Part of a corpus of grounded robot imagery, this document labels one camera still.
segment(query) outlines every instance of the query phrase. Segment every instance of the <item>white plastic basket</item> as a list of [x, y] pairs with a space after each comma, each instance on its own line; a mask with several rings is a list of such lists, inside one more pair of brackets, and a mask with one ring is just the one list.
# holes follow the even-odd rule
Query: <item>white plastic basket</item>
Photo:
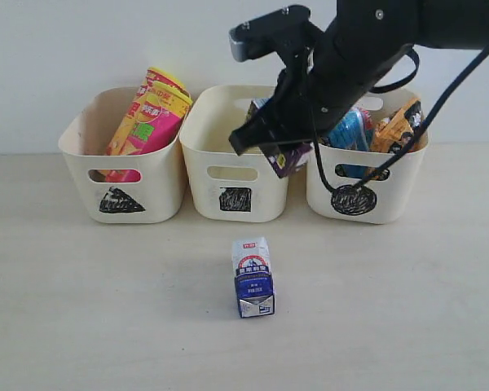
[[[371, 112], [372, 118], [377, 123], [399, 110], [409, 99], [415, 95], [409, 90], [396, 90], [383, 95], [369, 95], [383, 100], [380, 111]], [[308, 163], [306, 184], [306, 198], [310, 207], [318, 214], [351, 220], [356, 222], [368, 222], [372, 224], [386, 224], [397, 220], [405, 211], [408, 199], [415, 182], [416, 175], [424, 158], [428, 145], [427, 134], [422, 137], [420, 149], [417, 152], [407, 154], [401, 161], [390, 168], [390, 176], [385, 181], [372, 181], [366, 187], [376, 195], [376, 206], [365, 214], [345, 215], [339, 213], [332, 205], [332, 195], [324, 187], [320, 180], [319, 170], [315, 154], [311, 155]], [[372, 152], [352, 152], [320, 146], [324, 172], [328, 182], [338, 188], [344, 185], [352, 185], [358, 179], [343, 178], [336, 174], [337, 165], [360, 165], [365, 167], [378, 167], [386, 162], [392, 155]]]
[[237, 156], [228, 142], [230, 133], [245, 123], [251, 99], [272, 94], [273, 88], [266, 86], [216, 86], [194, 104], [179, 139], [201, 215], [268, 222], [284, 211], [288, 179], [278, 179], [258, 149]]
[[[99, 94], [59, 139], [81, 200], [98, 222], [163, 222], [173, 217], [183, 202], [187, 175], [178, 137], [157, 152], [102, 156], [136, 90], [124, 87]], [[98, 169], [136, 169], [141, 179], [135, 183], [95, 182], [90, 173]]]

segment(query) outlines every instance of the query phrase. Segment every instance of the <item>black square drawing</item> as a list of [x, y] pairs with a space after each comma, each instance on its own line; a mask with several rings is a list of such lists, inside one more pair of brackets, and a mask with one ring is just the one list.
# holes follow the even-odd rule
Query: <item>black square drawing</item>
[[222, 187], [219, 208], [223, 212], [252, 212], [252, 189], [247, 187]]

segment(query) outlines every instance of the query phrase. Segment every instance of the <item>black triangle drawing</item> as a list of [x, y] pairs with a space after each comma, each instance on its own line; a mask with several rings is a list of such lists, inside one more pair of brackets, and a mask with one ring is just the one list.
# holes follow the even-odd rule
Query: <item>black triangle drawing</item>
[[145, 208], [138, 204], [130, 195], [117, 187], [111, 187], [99, 202], [101, 213], [136, 213], [144, 212]]

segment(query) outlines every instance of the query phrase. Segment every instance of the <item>pink snack bag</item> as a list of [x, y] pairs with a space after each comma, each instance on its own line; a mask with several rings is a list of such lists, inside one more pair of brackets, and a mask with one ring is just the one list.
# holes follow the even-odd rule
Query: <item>pink snack bag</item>
[[[190, 97], [181, 91], [154, 81], [145, 93], [144, 104], [136, 113], [136, 122], [120, 155], [143, 155], [169, 145], [191, 105]], [[137, 182], [139, 179], [139, 172], [132, 169], [113, 170], [105, 178], [106, 182]]]

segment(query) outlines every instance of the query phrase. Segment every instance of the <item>robotic arm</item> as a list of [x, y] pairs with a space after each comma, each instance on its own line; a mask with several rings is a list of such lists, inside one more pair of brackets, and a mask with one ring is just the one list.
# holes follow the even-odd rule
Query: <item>robotic arm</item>
[[329, 132], [414, 45], [489, 45], [489, 0], [337, 0], [324, 32], [308, 8], [290, 6], [237, 26], [230, 40], [237, 61], [276, 52], [286, 65], [273, 97], [229, 139], [237, 155], [272, 156]]

